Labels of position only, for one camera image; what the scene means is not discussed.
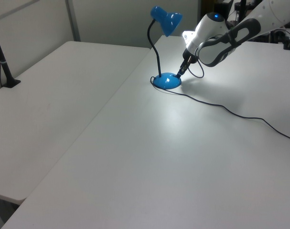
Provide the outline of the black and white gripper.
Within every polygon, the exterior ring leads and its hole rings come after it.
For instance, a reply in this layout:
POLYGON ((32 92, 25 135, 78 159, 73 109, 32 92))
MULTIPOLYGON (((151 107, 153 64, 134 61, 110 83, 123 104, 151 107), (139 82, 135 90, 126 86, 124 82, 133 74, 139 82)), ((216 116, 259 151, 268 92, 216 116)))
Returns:
POLYGON ((176 78, 180 78, 191 63, 196 63, 198 58, 195 56, 196 49, 199 47, 199 37, 196 31, 184 31, 183 38, 186 48, 183 52, 183 63, 181 64, 176 78))

